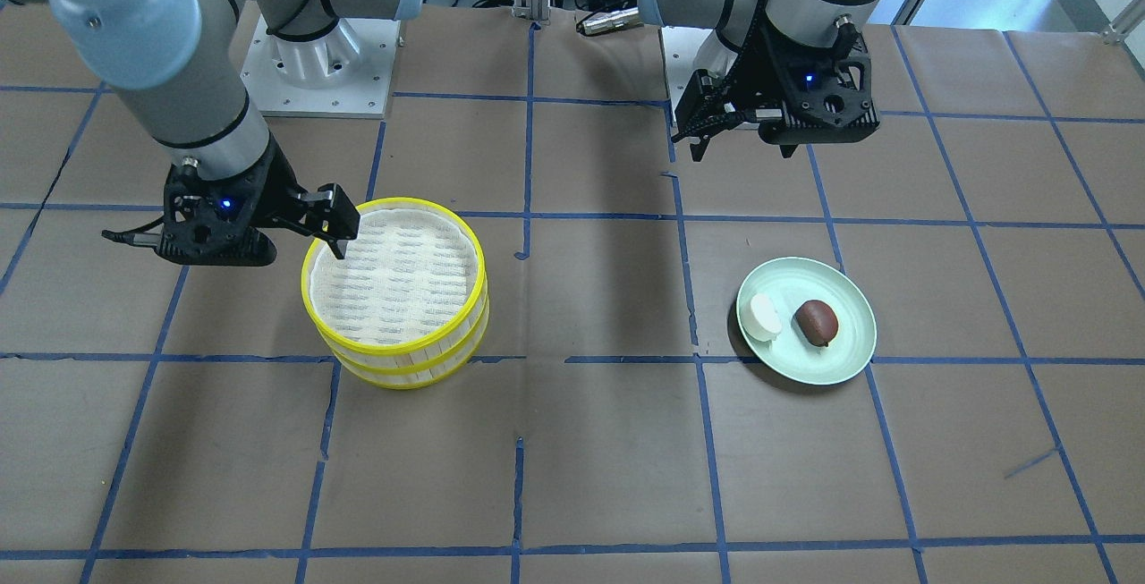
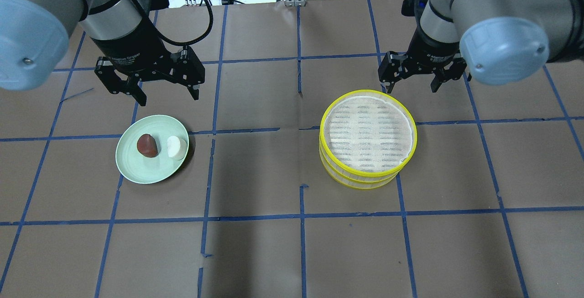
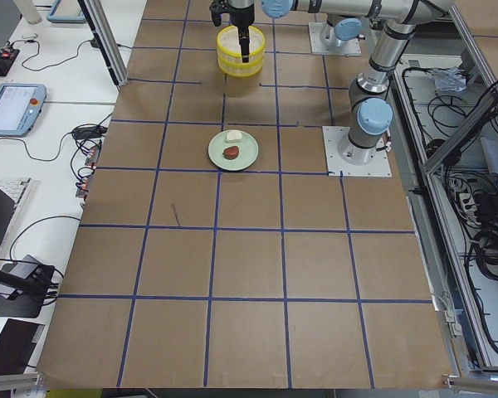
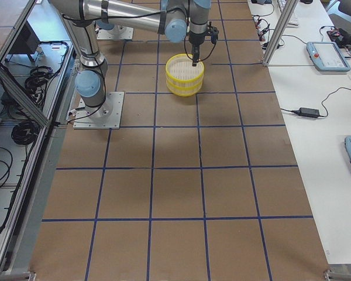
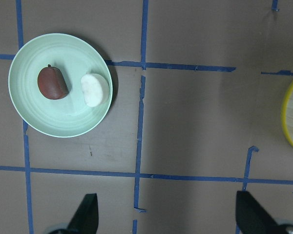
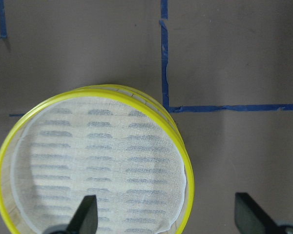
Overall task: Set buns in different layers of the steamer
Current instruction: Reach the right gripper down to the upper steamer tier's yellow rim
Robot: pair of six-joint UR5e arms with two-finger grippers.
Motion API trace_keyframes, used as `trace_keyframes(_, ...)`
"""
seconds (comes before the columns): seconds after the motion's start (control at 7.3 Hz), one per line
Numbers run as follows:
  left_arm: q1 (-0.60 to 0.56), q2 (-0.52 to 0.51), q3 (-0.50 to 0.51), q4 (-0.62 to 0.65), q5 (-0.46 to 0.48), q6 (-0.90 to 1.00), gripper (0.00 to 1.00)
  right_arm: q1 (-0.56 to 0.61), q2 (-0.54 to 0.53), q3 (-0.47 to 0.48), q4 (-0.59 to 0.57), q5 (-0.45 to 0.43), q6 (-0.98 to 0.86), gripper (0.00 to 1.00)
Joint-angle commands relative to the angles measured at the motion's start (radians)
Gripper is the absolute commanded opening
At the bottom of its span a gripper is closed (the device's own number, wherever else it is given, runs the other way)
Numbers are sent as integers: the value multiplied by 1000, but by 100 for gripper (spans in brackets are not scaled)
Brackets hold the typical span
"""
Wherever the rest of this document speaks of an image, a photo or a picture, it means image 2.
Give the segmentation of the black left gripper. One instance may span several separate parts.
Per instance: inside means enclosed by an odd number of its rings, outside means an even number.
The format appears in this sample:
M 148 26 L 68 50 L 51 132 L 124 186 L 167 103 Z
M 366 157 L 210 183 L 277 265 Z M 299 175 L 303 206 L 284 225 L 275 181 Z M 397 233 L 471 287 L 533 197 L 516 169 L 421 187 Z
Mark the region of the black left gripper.
M 171 52 L 158 38 L 95 39 L 94 43 L 103 53 L 94 73 L 107 89 L 119 89 L 140 106 L 146 106 L 141 79 L 169 80 L 186 87 L 193 100 L 199 99 L 206 70 L 191 47 Z M 122 80 L 118 72 L 128 78 Z

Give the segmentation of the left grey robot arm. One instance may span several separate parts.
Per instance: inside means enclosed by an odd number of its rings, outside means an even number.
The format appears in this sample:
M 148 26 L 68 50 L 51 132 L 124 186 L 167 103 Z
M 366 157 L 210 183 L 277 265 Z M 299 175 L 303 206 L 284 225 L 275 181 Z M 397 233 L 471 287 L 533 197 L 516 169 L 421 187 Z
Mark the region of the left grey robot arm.
M 152 23 L 149 13 L 168 0 L 1 0 L 1 88 L 35 89 L 63 59 L 80 25 L 102 51 L 94 73 L 111 94 L 125 94 L 145 106 L 139 84 L 165 80 L 181 84 L 194 100 L 206 70 L 192 45 L 210 34 L 214 16 L 198 38 L 175 42 Z

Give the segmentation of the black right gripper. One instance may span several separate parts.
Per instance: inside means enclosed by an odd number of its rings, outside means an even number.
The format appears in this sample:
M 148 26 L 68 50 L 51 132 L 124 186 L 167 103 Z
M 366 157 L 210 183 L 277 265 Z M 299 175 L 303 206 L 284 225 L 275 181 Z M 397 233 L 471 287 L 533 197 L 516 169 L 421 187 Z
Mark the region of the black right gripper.
M 392 94 L 400 80 L 414 75 L 434 75 L 430 90 L 435 94 L 442 84 L 461 79 L 466 68 L 457 42 L 426 42 L 413 38 L 407 51 L 388 51 L 384 55 L 378 67 L 378 78 L 386 94 Z

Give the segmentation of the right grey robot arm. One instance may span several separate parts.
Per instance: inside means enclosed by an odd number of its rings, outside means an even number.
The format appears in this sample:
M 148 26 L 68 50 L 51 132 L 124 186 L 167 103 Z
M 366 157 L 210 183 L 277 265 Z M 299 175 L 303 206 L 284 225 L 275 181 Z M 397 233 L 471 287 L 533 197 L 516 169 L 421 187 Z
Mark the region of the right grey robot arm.
M 407 51 L 388 51 L 378 67 L 388 93 L 413 75 L 434 75 L 436 92 L 465 71 L 501 85 L 583 59 L 583 0 L 404 0 L 401 13 L 416 29 Z

